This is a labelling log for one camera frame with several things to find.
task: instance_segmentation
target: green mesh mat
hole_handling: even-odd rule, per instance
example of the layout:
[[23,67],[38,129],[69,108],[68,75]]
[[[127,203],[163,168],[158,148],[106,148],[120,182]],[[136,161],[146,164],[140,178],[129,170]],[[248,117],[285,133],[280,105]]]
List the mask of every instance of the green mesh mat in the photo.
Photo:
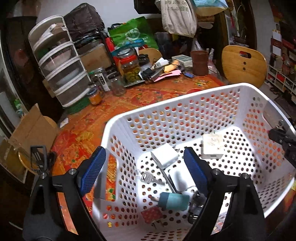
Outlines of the green mesh mat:
[[88,97],[83,97],[81,100],[77,101],[74,105],[67,108],[68,114],[75,114],[90,104]]

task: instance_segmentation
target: white plastic basket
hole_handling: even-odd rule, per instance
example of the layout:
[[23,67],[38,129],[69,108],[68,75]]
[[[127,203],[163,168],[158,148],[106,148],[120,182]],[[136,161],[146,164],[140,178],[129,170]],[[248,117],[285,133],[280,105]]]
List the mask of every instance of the white plastic basket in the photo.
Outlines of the white plastic basket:
[[[163,210],[164,227],[159,225],[155,229],[146,224],[141,211],[157,205],[149,195],[159,196],[171,190],[168,185],[160,188],[142,183],[135,170],[147,170],[163,178],[150,151],[166,142],[180,149],[179,160],[166,172],[186,168],[184,148],[193,147],[200,154],[202,135],[214,131],[224,136],[225,154],[219,160],[208,159],[208,163],[224,174],[251,174],[264,215],[268,216],[289,191],[295,175],[293,166],[284,159],[281,145],[268,139],[268,130],[272,128],[269,123],[280,119],[295,135],[276,105],[246,83],[187,94],[115,116],[105,127],[101,145],[117,159],[116,200],[94,199],[95,223],[109,241],[182,240],[191,227],[188,210]],[[192,196],[195,190],[190,188],[184,194]],[[230,196],[231,193],[225,194],[220,213],[227,211]]]

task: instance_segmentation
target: wooden chair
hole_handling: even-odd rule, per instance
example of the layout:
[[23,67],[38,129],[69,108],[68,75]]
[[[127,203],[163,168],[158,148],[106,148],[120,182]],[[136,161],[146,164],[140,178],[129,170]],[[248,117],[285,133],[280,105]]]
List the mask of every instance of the wooden chair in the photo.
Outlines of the wooden chair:
[[264,83],[267,73],[267,63],[260,52],[236,45],[223,49],[222,67],[231,84],[249,83],[257,88]]

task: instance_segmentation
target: brown plastic cup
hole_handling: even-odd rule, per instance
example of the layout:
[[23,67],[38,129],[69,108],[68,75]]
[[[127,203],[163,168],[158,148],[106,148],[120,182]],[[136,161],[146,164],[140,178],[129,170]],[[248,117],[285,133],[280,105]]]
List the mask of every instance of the brown plastic cup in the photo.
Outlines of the brown plastic cup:
[[197,50],[191,52],[192,58],[192,72],[197,76],[204,76],[209,74],[209,70],[207,68],[207,63],[209,59],[209,55],[206,51]]

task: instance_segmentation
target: orange floral tablecloth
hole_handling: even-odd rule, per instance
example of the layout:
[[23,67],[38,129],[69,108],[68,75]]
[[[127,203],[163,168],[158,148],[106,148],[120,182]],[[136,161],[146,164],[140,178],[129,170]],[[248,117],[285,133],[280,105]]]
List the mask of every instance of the orange floral tablecloth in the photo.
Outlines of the orange floral tablecloth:
[[[192,89],[209,89],[222,86],[223,83],[212,75],[188,78],[186,76],[171,77],[165,80],[142,84],[127,89],[123,96],[116,97],[107,92],[100,105],[87,106],[79,113],[69,115],[69,123],[61,129],[57,136],[52,151],[58,157],[53,167],[54,175],[61,175],[70,168],[77,168],[80,163],[91,156],[97,146],[101,144],[106,123],[113,116],[142,106],[160,102],[186,94]],[[106,200],[115,200],[116,160],[108,162],[106,182]],[[58,193],[61,210],[67,228],[76,233],[67,204],[62,193]],[[93,190],[83,197],[88,208],[92,211]]]

